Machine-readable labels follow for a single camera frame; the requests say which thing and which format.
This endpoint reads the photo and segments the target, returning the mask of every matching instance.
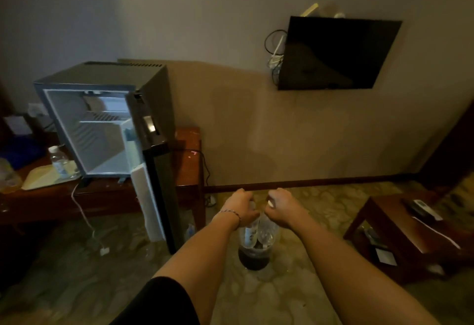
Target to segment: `wall socket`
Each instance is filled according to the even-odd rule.
[[[28,103],[28,115],[32,118],[49,116],[43,103]]]

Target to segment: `wall-mounted tv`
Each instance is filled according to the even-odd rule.
[[[278,90],[374,86],[399,20],[291,17]]]

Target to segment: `mini fridge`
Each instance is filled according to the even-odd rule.
[[[84,178],[130,177],[151,241],[184,243],[169,144],[175,118],[165,65],[86,62],[36,91]]]

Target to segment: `bracelet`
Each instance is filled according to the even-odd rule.
[[[242,221],[242,218],[240,217],[239,214],[237,214],[237,212],[236,212],[235,210],[231,210],[231,209],[219,210],[219,211],[217,212],[217,214],[219,214],[219,213],[234,213],[234,214],[237,215],[237,217],[238,217],[238,225],[237,225],[237,227],[236,227],[236,230],[240,227],[240,222]]]

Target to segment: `hand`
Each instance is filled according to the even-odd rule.
[[[275,208],[267,204],[265,214],[279,226],[294,230],[298,221],[308,216],[308,212],[288,190],[282,188],[270,190],[268,196],[273,199]]]
[[[240,227],[242,228],[252,224],[260,216],[260,212],[258,210],[250,209],[251,200],[253,200],[253,194],[251,191],[239,189],[227,199],[221,210],[235,211],[240,216]],[[238,222],[238,219],[235,214],[224,214],[229,214],[230,216],[233,216]]]

